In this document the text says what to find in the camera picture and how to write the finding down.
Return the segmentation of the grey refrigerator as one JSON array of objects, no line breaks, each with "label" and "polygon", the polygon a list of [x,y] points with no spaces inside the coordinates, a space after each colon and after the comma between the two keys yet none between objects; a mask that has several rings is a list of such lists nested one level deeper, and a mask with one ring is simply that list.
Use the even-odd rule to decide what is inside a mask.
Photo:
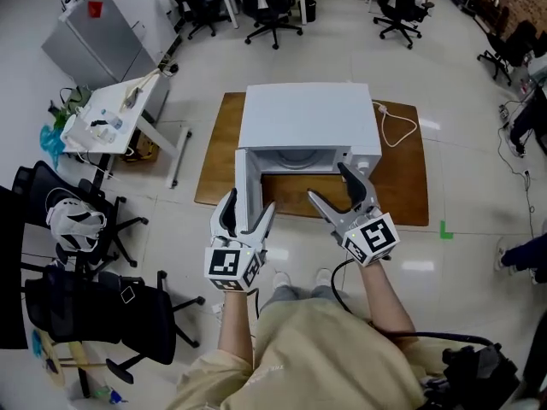
[{"label": "grey refrigerator", "polygon": [[42,50],[76,85],[91,90],[156,68],[114,0],[76,3],[60,15]]}]

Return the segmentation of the clear water bottle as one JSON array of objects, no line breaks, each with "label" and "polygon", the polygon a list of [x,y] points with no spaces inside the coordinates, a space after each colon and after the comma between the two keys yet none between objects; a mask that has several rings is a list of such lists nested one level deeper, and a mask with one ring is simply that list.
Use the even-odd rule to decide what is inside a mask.
[{"label": "clear water bottle", "polygon": [[123,127],[123,121],[117,114],[114,114],[107,109],[102,109],[101,116],[102,120],[112,126],[115,130],[119,131]]}]

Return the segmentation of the green bag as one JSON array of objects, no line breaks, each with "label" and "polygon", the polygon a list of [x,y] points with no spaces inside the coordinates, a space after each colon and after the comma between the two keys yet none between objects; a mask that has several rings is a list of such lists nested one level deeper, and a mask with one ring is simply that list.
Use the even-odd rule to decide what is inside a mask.
[{"label": "green bag", "polygon": [[57,107],[53,101],[50,101],[48,107],[48,112],[54,117],[53,128],[55,130],[62,130],[68,118],[76,113],[76,109],[83,108],[89,102],[91,91],[86,86],[63,87],[59,90],[59,97],[60,107]]}]

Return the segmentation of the black mesh office chair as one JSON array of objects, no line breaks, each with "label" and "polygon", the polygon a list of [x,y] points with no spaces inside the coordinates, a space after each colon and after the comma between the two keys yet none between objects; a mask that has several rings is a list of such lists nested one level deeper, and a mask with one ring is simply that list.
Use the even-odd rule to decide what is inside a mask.
[{"label": "black mesh office chair", "polygon": [[[160,270],[156,285],[149,286],[142,278],[100,272],[94,281],[48,266],[41,278],[25,282],[26,310],[31,323],[55,342],[123,343],[135,351],[135,356],[120,363],[106,360],[117,378],[133,384],[130,369],[141,360],[165,366],[173,362],[178,338],[194,349],[200,346],[176,325],[174,314],[194,304],[202,306],[205,298],[174,305],[164,289],[166,278]],[[121,291],[128,285],[135,298],[124,304]]]},{"label": "black mesh office chair", "polygon": [[72,258],[83,261],[86,271],[91,276],[102,271],[120,257],[123,257],[130,267],[138,266],[138,262],[126,251],[120,238],[120,232],[136,224],[146,226],[149,224],[149,220],[145,217],[135,217],[120,222],[118,216],[121,204],[126,202],[124,196],[118,196],[113,202],[110,202],[104,191],[90,180],[81,179],[78,185],[71,185],[43,161],[37,162],[32,168],[20,167],[15,175],[12,191],[25,199],[26,223],[46,228],[49,231],[50,228],[46,224],[48,210],[64,198],[78,198],[106,216],[107,225],[101,232],[98,245],[92,252],[65,250],[55,240],[56,254],[61,262],[65,263]]}]

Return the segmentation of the large black monitor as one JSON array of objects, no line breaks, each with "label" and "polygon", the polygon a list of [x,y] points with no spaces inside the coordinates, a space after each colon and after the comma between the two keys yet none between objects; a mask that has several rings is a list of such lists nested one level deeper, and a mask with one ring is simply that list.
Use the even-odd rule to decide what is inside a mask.
[{"label": "large black monitor", "polygon": [[27,349],[21,300],[21,197],[0,185],[0,349]]}]

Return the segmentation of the teal plastic bag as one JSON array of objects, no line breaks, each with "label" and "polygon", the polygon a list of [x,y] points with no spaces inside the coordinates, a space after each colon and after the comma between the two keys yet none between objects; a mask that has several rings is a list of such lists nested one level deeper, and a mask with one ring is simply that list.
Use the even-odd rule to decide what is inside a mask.
[{"label": "teal plastic bag", "polygon": [[48,125],[44,125],[39,134],[39,145],[50,156],[55,170],[57,170],[60,156],[65,150],[65,143],[61,140],[61,134],[60,129]]}]

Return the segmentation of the person's grey trousers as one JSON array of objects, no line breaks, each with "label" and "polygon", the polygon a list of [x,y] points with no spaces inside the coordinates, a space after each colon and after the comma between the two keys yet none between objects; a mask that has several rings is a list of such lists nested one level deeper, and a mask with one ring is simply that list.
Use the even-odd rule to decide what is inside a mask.
[{"label": "person's grey trousers", "polygon": [[326,285],[314,287],[311,291],[304,290],[298,287],[283,285],[276,288],[271,298],[262,306],[261,313],[271,304],[275,302],[293,302],[303,301],[308,299],[325,299],[334,302],[340,306],[332,288]]}]

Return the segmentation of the white desktop appliance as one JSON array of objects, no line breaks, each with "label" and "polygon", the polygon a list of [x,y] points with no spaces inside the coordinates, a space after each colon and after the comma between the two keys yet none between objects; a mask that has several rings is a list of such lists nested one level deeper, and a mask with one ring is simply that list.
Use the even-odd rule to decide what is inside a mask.
[{"label": "white desktop appliance", "polygon": [[88,150],[93,145],[93,137],[87,123],[78,115],[71,115],[60,136],[65,148]]}]

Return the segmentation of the wooden stool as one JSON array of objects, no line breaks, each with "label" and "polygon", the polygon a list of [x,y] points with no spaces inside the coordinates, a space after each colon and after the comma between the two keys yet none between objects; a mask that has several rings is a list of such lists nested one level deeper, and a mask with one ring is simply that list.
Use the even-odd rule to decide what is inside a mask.
[{"label": "wooden stool", "polygon": [[59,388],[64,388],[66,383],[64,371],[73,369],[78,373],[79,386],[84,398],[91,398],[91,387],[87,373],[91,369],[104,368],[106,364],[104,362],[90,362],[81,342],[66,343],[68,357],[61,357],[57,353],[56,347],[58,345],[59,343],[53,341],[46,331],[38,328],[32,331],[32,351],[34,356],[41,361],[42,367],[52,383]]}]

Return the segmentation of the person's right forearm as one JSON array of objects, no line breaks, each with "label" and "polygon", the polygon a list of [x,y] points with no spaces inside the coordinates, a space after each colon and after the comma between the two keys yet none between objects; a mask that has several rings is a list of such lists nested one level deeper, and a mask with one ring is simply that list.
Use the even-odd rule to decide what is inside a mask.
[{"label": "person's right forearm", "polygon": [[414,333],[415,327],[392,288],[382,264],[374,261],[367,266],[360,266],[360,273],[373,326],[399,349],[405,350],[417,338],[395,337],[395,334]]}]

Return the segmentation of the white headset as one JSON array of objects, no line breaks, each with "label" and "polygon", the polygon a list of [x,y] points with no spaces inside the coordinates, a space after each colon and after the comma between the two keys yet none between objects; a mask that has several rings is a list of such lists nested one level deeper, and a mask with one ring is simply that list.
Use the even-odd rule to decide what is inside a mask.
[{"label": "white headset", "polygon": [[106,216],[78,198],[64,198],[48,210],[46,224],[65,250],[92,252],[107,225]]}]

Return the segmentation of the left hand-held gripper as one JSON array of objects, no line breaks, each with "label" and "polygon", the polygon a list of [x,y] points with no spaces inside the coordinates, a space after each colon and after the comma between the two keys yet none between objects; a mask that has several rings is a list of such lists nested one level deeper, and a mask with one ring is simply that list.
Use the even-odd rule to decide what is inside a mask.
[{"label": "left hand-held gripper", "polygon": [[236,201],[237,189],[232,188],[217,204],[210,219],[213,239],[211,246],[205,249],[204,277],[217,290],[252,291],[266,261],[266,250],[261,247],[271,230],[276,203],[270,202],[255,224],[241,231],[243,243],[235,238]]}]

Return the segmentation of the white microwave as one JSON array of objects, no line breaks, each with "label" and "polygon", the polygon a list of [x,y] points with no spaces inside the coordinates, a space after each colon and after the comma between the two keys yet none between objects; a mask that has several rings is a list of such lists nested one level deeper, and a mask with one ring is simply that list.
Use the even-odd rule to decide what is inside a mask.
[{"label": "white microwave", "polygon": [[262,176],[337,174],[339,162],[370,176],[382,150],[368,86],[251,85],[238,149],[255,154]]}]

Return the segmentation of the person's beige shirt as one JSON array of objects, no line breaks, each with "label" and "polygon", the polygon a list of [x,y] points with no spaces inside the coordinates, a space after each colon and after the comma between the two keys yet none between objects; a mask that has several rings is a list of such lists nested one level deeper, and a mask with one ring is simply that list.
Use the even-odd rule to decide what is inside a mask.
[{"label": "person's beige shirt", "polygon": [[216,349],[182,375],[168,410],[416,410],[459,343],[392,342],[324,299],[275,302],[256,327],[255,363]]}]

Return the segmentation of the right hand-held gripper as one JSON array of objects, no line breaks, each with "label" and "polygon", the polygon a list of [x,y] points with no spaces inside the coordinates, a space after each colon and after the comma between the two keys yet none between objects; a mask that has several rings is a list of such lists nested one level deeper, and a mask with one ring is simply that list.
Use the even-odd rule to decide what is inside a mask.
[{"label": "right hand-held gripper", "polygon": [[337,164],[346,183],[351,210],[343,212],[333,206],[323,195],[308,189],[311,204],[320,216],[331,224],[338,245],[348,252],[361,267],[390,255],[400,238],[390,213],[379,210],[376,191],[370,180],[356,167],[344,162]]}]

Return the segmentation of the person's left forearm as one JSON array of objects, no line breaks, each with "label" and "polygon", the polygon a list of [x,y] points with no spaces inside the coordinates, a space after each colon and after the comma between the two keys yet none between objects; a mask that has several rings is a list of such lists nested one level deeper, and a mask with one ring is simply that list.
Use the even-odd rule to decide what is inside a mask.
[{"label": "person's left forearm", "polygon": [[218,349],[253,366],[248,302],[243,292],[225,293]]}]

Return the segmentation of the yellow cardboard box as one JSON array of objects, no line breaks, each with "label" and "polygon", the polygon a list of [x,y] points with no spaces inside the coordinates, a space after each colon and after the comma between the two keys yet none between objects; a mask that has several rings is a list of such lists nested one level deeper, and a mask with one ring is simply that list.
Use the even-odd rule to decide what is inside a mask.
[{"label": "yellow cardboard box", "polygon": [[155,162],[158,154],[159,147],[137,129],[121,159],[125,163]]}]

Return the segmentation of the black equipment pack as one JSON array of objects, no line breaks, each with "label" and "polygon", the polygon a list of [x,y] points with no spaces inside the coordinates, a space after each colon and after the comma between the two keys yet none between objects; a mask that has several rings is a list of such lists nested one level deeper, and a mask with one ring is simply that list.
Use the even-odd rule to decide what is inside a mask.
[{"label": "black equipment pack", "polygon": [[500,343],[443,352],[450,405],[455,410],[499,410],[520,385],[515,363]]}]

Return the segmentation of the wooden table with black legs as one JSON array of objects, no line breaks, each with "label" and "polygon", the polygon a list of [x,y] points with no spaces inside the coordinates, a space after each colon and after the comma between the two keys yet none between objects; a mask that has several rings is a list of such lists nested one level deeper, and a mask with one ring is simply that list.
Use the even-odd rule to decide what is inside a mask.
[{"label": "wooden table with black legs", "polygon": [[[245,94],[227,92],[221,102],[194,202],[216,205],[235,182],[235,151],[243,118]],[[416,130],[397,147],[381,144],[382,158],[373,170],[373,183],[381,210],[400,226],[429,224],[426,163],[421,132]],[[317,219],[307,189],[319,191],[336,207],[347,209],[350,199],[338,175],[265,175],[263,201],[276,202],[279,214]]]}]

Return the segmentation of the wooden stick tool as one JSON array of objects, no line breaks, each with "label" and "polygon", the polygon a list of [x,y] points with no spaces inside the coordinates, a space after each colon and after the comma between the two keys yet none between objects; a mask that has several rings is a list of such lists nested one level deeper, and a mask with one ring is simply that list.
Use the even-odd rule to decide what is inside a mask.
[{"label": "wooden stick tool", "polygon": [[119,111],[122,113],[128,109],[132,109],[137,102],[139,94],[142,92],[143,88],[148,84],[150,79],[158,75],[161,72],[159,68],[148,73],[141,79],[139,79],[134,85],[130,85],[126,88],[126,93],[123,98],[122,104]]}]

